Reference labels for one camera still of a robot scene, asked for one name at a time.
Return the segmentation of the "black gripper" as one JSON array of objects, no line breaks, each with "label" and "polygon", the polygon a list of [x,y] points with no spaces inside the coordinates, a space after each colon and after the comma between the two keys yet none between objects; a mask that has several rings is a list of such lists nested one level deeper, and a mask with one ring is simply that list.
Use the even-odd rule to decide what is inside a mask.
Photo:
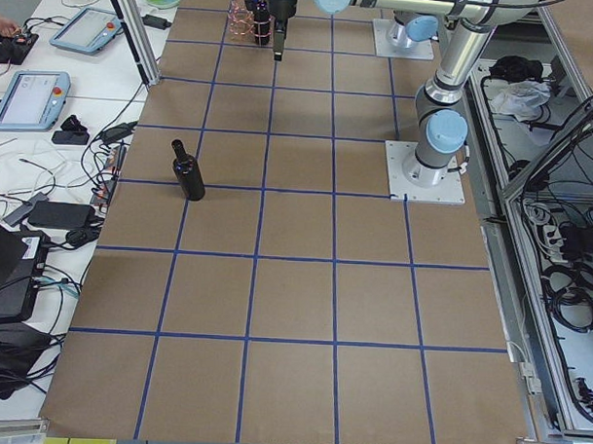
[{"label": "black gripper", "polygon": [[288,20],[296,15],[297,0],[268,0],[270,14],[275,18],[273,26],[273,59],[282,61]]}]

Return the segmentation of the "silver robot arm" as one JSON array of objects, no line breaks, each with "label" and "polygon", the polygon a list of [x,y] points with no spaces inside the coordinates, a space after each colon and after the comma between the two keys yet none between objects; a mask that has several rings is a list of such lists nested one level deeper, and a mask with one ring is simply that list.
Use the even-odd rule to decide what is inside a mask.
[{"label": "silver robot arm", "polygon": [[463,86],[496,28],[512,23],[542,0],[314,0],[327,14],[347,7],[391,9],[397,15],[446,17],[458,24],[433,77],[416,95],[420,136],[415,151],[402,163],[410,182],[432,188],[445,176],[448,165],[468,135],[465,119],[455,109]]},{"label": "silver robot arm", "polygon": [[[373,9],[377,0],[314,0],[317,8],[329,15],[343,12],[348,6]],[[288,20],[296,14],[297,0],[266,0],[270,16],[274,18],[273,56],[282,60]],[[432,60],[430,39],[436,35],[439,20],[407,10],[393,9],[393,19],[373,19],[377,56]]]}]

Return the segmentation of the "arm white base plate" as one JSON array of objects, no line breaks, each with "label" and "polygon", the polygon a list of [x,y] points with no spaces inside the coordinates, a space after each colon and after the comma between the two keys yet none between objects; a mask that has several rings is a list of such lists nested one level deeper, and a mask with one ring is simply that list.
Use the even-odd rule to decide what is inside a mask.
[{"label": "arm white base plate", "polygon": [[416,142],[385,142],[389,198],[395,202],[464,204],[456,157],[442,168],[427,168],[417,159],[416,146]]},{"label": "arm white base plate", "polygon": [[436,17],[420,16],[404,24],[395,19],[373,19],[376,56],[432,61],[431,38],[438,28]]}]

